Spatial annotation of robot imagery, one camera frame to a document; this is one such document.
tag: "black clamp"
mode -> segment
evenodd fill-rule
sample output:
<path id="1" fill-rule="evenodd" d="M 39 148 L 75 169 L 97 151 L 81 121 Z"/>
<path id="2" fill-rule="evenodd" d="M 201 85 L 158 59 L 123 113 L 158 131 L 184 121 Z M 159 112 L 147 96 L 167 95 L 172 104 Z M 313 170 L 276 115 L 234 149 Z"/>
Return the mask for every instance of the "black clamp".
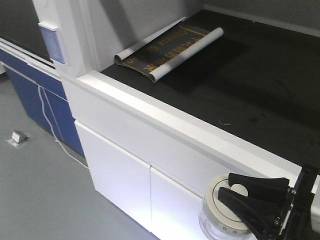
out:
<path id="1" fill-rule="evenodd" d="M 248 196 L 221 187 L 218 199 L 231 209 L 258 240 L 294 240 L 299 216 L 308 210 L 318 169 L 302 168 L 294 188 L 287 178 L 256 178 L 230 173 L 228 183 L 243 185 Z"/>

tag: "round container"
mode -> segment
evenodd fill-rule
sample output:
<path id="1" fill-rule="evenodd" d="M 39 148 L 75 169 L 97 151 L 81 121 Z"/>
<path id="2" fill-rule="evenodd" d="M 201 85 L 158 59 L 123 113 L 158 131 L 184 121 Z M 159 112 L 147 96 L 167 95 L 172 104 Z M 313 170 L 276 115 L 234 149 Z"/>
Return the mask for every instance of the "round container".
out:
<path id="1" fill-rule="evenodd" d="M 218 192 L 220 187 L 224 187 L 247 196 L 248 191 L 239 184 L 230 187 L 228 182 L 227 174 L 211 181 L 202 201 L 199 224 L 210 240 L 247 240 L 251 237 L 251 231 L 239 217 L 218 200 Z"/>

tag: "black countertop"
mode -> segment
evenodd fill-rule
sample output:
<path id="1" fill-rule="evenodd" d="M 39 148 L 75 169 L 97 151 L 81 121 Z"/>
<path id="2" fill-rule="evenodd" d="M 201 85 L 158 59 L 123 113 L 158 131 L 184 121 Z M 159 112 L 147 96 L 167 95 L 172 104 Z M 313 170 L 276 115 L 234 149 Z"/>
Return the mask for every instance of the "black countertop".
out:
<path id="1" fill-rule="evenodd" d="M 102 71 L 293 163 L 320 167 L 320 38 L 202 10 L 188 24 L 224 35 L 157 83 Z"/>
<path id="2" fill-rule="evenodd" d="M 32 0 L 0 3 L 0 38 L 51 61 L 38 22 Z"/>

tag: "power cord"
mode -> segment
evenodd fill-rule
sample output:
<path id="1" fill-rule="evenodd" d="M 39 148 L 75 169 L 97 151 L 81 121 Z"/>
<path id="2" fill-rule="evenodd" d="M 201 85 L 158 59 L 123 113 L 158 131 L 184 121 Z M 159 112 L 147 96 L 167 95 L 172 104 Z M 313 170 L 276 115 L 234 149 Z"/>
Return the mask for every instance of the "power cord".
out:
<path id="1" fill-rule="evenodd" d="M 46 101 L 47 103 L 49 104 L 49 100 L 48 100 L 48 96 L 46 94 L 45 91 L 43 91 L 44 93 L 44 96 L 46 98 Z M 38 95 L 39 95 L 39 98 L 40 98 L 40 101 L 41 101 L 41 109 L 42 109 L 42 114 L 45 118 L 45 120 L 47 121 L 47 123 L 49 124 L 50 126 L 50 129 L 51 129 L 51 132 L 53 134 L 53 137 L 55 139 L 55 141 L 60 145 L 60 147 L 62 148 L 62 150 L 65 152 L 65 154 L 67 154 L 70 158 L 72 158 L 73 160 L 75 160 L 76 162 L 78 162 L 79 164 L 81 164 L 83 167 L 85 167 L 86 169 L 89 169 L 86 165 L 84 165 L 81 161 L 79 161 L 78 159 L 76 159 L 75 157 L 73 157 L 70 153 L 67 152 L 67 150 L 65 149 L 65 147 L 62 145 L 62 143 L 60 142 L 60 140 L 57 138 L 56 134 L 55 134 L 55 131 L 54 131 L 54 128 L 50 122 L 50 120 L 48 119 L 47 115 L 46 115 L 46 112 L 45 112 L 45 102 L 44 102 L 44 99 L 42 97 L 42 94 L 41 94 L 41 87 L 38 85 Z"/>

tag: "gray floor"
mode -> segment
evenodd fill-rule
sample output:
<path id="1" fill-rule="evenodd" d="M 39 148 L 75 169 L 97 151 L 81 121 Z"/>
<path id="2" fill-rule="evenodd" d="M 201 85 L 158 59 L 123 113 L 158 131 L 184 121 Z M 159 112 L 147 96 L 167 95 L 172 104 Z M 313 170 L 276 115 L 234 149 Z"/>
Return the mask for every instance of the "gray floor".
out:
<path id="1" fill-rule="evenodd" d="M 10 145 L 13 130 L 30 139 Z M 156 239 L 95 191 L 89 171 L 27 117 L 0 75 L 0 240 Z"/>

